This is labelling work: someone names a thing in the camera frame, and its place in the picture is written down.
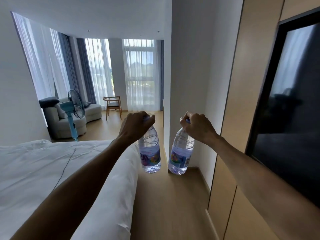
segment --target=person's left arm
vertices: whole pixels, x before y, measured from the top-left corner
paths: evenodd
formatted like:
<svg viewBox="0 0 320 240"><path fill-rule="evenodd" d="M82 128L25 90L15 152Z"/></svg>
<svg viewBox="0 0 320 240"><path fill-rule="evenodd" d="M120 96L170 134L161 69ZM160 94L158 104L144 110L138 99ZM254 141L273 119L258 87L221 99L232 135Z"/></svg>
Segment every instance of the person's left arm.
<svg viewBox="0 0 320 240"><path fill-rule="evenodd" d="M119 136L52 191L11 239L70 239L118 158L154 124L154 115L143 122L144 116L146 112L128 114Z"/></svg>

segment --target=throw pillow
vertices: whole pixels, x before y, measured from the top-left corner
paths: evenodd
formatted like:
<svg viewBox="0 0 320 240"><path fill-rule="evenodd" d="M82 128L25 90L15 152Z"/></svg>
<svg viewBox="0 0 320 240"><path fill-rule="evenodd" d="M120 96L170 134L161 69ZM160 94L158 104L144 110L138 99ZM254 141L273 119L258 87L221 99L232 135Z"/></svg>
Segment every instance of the throw pillow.
<svg viewBox="0 0 320 240"><path fill-rule="evenodd" d="M54 108L58 111L59 119L64 119L66 117L66 112L63 111L63 109L60 107L60 104L55 104Z"/></svg>
<svg viewBox="0 0 320 240"><path fill-rule="evenodd" d="M53 107L57 104L59 100L56 97L46 97L44 99L39 100L39 104L41 108Z"/></svg>
<svg viewBox="0 0 320 240"><path fill-rule="evenodd" d="M84 106L85 109L88 108L90 106L90 104L92 104L92 103L83 101L83 106Z"/></svg>

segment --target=water bottle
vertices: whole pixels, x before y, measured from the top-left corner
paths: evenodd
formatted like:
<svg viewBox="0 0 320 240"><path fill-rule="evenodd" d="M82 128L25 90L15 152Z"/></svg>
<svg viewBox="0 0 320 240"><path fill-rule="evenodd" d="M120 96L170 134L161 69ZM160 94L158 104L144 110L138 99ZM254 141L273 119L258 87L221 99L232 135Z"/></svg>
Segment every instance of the water bottle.
<svg viewBox="0 0 320 240"><path fill-rule="evenodd" d="M145 117L143 121L147 121L150 117ZM146 134L139 139L139 151L142 168L146 173L156 173L160 170L160 145L158 134L153 126L151 126Z"/></svg>
<svg viewBox="0 0 320 240"><path fill-rule="evenodd" d="M174 138L168 162L168 169L174 174L184 174L187 170L195 140L181 128Z"/></svg>

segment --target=dark pillow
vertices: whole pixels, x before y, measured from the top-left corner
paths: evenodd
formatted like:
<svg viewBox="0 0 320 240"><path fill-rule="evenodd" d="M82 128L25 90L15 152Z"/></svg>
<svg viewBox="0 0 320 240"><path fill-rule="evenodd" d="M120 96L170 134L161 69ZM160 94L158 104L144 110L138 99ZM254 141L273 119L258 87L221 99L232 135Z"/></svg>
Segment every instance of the dark pillow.
<svg viewBox="0 0 320 240"><path fill-rule="evenodd" d="M39 104L41 108L48 108L55 106L59 100L56 97L46 97L44 99L39 100Z"/></svg>
<svg viewBox="0 0 320 240"><path fill-rule="evenodd" d="M83 101L83 106L84 106L85 109L88 108L90 106L90 104L92 104L92 103Z"/></svg>

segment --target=mattress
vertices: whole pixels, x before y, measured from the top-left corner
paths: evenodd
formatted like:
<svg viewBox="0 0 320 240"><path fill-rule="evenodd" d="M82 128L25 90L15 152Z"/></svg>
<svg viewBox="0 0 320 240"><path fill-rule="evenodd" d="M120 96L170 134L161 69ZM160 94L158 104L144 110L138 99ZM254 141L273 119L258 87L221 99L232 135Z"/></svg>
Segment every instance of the mattress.
<svg viewBox="0 0 320 240"><path fill-rule="evenodd" d="M10 239L60 177L59 184L110 143L38 140L0 147L0 239ZM72 239L130 239L139 161L138 147L132 144L114 165Z"/></svg>

